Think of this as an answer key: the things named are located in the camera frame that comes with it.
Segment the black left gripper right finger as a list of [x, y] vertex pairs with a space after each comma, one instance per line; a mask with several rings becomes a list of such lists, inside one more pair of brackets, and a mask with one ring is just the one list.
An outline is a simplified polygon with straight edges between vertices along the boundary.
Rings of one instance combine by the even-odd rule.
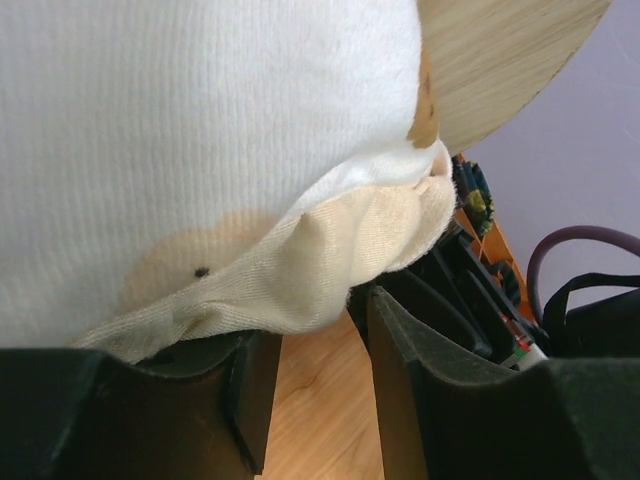
[[515, 372], [422, 324], [382, 288], [367, 320], [387, 478], [638, 477], [637, 360]]

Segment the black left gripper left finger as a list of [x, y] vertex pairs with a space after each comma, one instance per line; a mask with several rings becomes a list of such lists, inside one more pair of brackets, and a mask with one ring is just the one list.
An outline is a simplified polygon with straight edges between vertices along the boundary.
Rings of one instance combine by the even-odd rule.
[[5, 479], [251, 479], [263, 471], [280, 339], [184, 341], [136, 364], [85, 349], [1, 353]]

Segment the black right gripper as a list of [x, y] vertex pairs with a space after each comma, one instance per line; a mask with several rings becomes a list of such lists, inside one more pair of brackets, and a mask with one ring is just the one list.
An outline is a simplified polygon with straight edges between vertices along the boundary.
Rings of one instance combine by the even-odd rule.
[[512, 370], [526, 368], [530, 337], [472, 251], [470, 235], [451, 234], [410, 266], [355, 287], [347, 311], [364, 341], [367, 296], [374, 287], [467, 351]]

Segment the wooden striped pet bed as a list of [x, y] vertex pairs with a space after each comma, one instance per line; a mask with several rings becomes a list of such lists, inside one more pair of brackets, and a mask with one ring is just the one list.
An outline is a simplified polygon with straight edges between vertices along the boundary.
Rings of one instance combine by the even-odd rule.
[[607, 1], [420, 1], [439, 134], [453, 155], [503, 126], [564, 68]]

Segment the large bear print cushion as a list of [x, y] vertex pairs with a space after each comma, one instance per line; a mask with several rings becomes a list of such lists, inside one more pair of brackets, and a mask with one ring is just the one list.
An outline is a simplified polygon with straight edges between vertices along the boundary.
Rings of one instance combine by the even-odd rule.
[[455, 203], [413, 1], [5, 1], [1, 344], [299, 334]]

